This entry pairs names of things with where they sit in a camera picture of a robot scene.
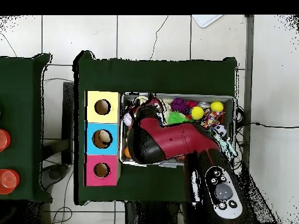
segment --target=soccer ball toy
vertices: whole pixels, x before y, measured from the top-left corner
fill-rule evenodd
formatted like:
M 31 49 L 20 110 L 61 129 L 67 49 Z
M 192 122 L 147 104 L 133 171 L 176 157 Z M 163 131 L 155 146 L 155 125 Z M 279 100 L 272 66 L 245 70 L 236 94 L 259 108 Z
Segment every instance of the soccer ball toy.
M 221 137 L 224 137 L 227 133 L 227 130 L 222 124 L 216 125 L 214 129 Z

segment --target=white controller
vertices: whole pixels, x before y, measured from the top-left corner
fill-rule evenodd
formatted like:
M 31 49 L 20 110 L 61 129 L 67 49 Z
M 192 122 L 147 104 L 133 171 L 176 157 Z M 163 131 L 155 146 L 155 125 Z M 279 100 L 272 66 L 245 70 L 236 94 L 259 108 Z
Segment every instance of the white controller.
M 224 219 L 235 219 L 243 207 L 230 175 L 221 167 L 209 168 L 205 176 L 206 186 L 216 214 Z

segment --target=blue box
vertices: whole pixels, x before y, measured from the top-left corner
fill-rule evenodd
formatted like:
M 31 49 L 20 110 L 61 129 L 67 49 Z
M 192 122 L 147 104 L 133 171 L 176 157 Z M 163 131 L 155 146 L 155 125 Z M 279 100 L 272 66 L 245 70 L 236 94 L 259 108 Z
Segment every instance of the blue box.
M 87 155 L 117 155 L 117 124 L 97 124 L 88 123 L 87 125 Z M 111 133 L 112 143 L 105 149 L 97 148 L 92 142 L 93 134 L 98 130 L 105 130 Z

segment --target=shape sorter box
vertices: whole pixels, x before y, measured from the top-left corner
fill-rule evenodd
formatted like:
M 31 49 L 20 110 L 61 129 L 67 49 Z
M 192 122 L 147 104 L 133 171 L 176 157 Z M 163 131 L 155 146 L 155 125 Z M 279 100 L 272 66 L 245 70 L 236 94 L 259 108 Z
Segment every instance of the shape sorter box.
M 85 92 L 86 147 L 84 159 L 85 186 L 116 186 L 120 177 L 119 124 L 120 95 L 117 92 Z M 104 141 L 101 133 L 109 141 Z M 107 174 L 99 177 L 97 165 L 104 164 Z

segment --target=green table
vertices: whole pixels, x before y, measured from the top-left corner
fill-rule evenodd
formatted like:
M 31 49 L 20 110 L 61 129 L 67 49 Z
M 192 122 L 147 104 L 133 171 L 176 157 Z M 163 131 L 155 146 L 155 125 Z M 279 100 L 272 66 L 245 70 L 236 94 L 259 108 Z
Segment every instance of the green table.
M 183 168 L 121 165 L 115 187 L 83 186 L 84 91 L 152 92 L 198 95 L 235 95 L 235 58 L 223 61 L 128 61 L 95 60 L 81 52 L 75 72 L 75 202 L 86 201 L 177 201 L 185 200 Z
M 0 128 L 11 144 L 0 152 L 0 169 L 14 169 L 20 183 L 0 200 L 49 202 L 39 182 L 42 163 L 41 79 L 50 54 L 34 58 L 0 58 Z

